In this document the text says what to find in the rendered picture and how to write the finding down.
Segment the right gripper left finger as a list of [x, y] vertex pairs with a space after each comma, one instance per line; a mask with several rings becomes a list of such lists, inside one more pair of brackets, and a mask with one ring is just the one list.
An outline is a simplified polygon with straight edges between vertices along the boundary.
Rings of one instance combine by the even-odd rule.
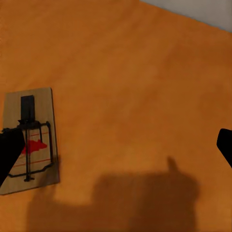
[[21, 129], [0, 133], [0, 187], [24, 147], [25, 140]]

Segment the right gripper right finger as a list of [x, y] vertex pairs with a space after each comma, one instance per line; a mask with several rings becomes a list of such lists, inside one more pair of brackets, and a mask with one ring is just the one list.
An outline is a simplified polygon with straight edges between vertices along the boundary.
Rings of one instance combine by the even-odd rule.
[[220, 129], [217, 137], [217, 146], [232, 167], [232, 130]]

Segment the mousetrap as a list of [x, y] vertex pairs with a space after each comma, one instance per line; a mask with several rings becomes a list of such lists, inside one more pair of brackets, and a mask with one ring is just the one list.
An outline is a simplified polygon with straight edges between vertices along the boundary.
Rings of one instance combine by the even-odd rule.
[[0, 187], [0, 196], [60, 183], [51, 87], [5, 93], [3, 130], [21, 129], [25, 147]]

